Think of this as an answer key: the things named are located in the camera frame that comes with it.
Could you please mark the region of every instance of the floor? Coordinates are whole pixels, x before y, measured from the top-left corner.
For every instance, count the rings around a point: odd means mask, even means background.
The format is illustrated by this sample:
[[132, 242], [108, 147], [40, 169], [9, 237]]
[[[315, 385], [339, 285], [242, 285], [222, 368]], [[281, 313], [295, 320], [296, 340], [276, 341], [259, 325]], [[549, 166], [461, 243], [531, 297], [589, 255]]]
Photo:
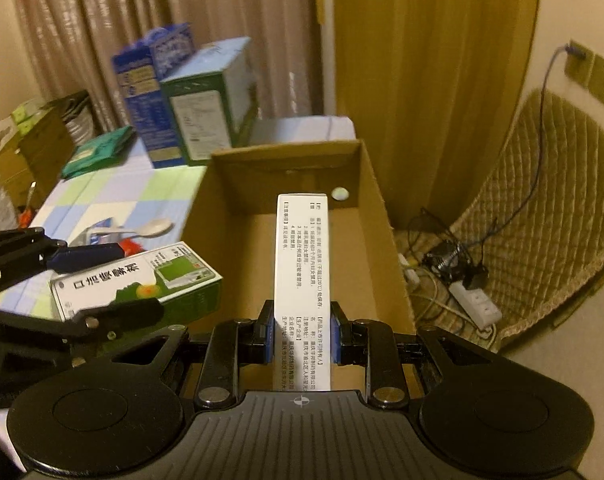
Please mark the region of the floor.
[[586, 399], [595, 415], [595, 434], [579, 472], [604, 480], [604, 286], [556, 329], [539, 326], [531, 332], [504, 355]]

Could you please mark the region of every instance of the curtain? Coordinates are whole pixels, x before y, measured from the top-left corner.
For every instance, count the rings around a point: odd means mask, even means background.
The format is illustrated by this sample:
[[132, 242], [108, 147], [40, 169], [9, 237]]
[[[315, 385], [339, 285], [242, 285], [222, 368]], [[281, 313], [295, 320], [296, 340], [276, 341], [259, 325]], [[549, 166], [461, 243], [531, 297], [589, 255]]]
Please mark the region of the curtain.
[[127, 123], [111, 57], [147, 31], [191, 22], [196, 44], [250, 36], [265, 117], [321, 109], [313, 0], [16, 0], [45, 98], [87, 89], [103, 129]]
[[537, 0], [334, 0], [336, 100], [367, 142], [395, 227], [447, 223], [498, 158]]

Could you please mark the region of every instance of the crosshair symbol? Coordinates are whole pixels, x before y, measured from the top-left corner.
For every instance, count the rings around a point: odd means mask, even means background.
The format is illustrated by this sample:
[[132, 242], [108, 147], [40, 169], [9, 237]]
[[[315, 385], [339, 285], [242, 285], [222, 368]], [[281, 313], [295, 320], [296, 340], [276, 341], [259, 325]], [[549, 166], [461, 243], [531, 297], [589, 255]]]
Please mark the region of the crosshair symbol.
[[311, 399], [309, 399], [308, 397], [304, 397], [303, 395], [300, 395], [299, 397], [294, 398], [291, 402], [296, 403], [300, 408], [303, 408], [304, 406], [306, 406], [309, 402], [311, 402]]

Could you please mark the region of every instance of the light blue box top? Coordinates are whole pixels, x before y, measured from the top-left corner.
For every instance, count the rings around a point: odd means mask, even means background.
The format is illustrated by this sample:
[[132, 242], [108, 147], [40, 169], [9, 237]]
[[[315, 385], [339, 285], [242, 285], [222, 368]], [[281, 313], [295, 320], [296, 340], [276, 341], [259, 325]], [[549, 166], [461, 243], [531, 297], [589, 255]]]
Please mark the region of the light blue box top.
[[184, 77], [222, 72], [242, 52], [251, 41], [251, 38], [233, 38], [209, 43], [193, 54], [190, 59], [179, 67], [162, 83], [174, 81]]

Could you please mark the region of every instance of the metal screw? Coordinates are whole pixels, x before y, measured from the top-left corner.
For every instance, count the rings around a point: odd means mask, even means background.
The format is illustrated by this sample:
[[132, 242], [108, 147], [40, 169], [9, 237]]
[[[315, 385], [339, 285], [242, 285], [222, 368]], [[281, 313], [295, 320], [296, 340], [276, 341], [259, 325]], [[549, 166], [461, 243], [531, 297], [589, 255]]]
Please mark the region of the metal screw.
[[404, 400], [404, 392], [395, 386], [382, 386], [373, 392], [373, 397], [384, 404], [395, 404]]
[[204, 388], [198, 394], [199, 398], [207, 404], [219, 404], [224, 402], [231, 394], [225, 388], [219, 386], [209, 386]]
[[98, 321], [98, 319], [96, 317], [93, 316], [89, 316], [87, 317], [84, 322], [86, 323], [86, 327], [90, 328], [92, 330], [94, 330], [95, 328], [98, 328], [100, 326], [100, 322]]

